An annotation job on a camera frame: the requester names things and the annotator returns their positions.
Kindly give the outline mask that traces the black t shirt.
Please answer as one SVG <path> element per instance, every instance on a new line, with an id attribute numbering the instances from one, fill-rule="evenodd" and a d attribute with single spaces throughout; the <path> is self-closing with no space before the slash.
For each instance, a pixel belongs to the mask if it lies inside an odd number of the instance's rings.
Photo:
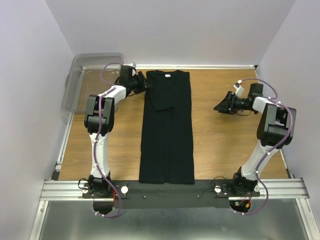
<path id="1" fill-rule="evenodd" d="M 187 71 L 150 70 L 145 93 L 139 182 L 195 183 L 192 91 Z"/>

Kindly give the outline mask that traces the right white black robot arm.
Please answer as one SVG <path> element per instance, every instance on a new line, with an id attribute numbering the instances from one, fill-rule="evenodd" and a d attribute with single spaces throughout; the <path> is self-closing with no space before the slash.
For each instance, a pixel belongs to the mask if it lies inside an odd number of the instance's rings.
<path id="1" fill-rule="evenodd" d="M 247 162 L 241 166 L 229 181 L 228 190 L 234 196 L 243 196 L 255 191 L 258 179 L 266 164 L 283 146 L 291 143 L 294 135 L 297 110 L 284 106 L 277 100 L 278 94 L 265 97 L 264 85 L 252 83 L 246 98 L 242 98 L 243 80 L 234 85 L 235 91 L 228 91 L 225 98 L 213 109 L 218 113 L 236 115 L 239 111 L 261 114 L 257 127 L 257 144 Z"/>

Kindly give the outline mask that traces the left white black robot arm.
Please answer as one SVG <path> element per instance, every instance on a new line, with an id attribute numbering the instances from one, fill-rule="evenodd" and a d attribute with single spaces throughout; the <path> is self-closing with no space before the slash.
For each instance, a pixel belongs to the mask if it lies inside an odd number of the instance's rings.
<path id="1" fill-rule="evenodd" d="M 131 63 L 120 66 L 119 77 L 114 83 L 110 83 L 108 90 L 98 95 L 89 95 L 84 127 L 90 138 L 92 166 L 87 187 L 82 188 L 84 192 L 97 194 L 101 198 L 109 194 L 121 197 L 111 182 L 108 160 L 108 141 L 115 125 L 115 113 L 121 101 L 143 93 L 150 87 L 143 73 L 136 70 L 136 64 Z"/>

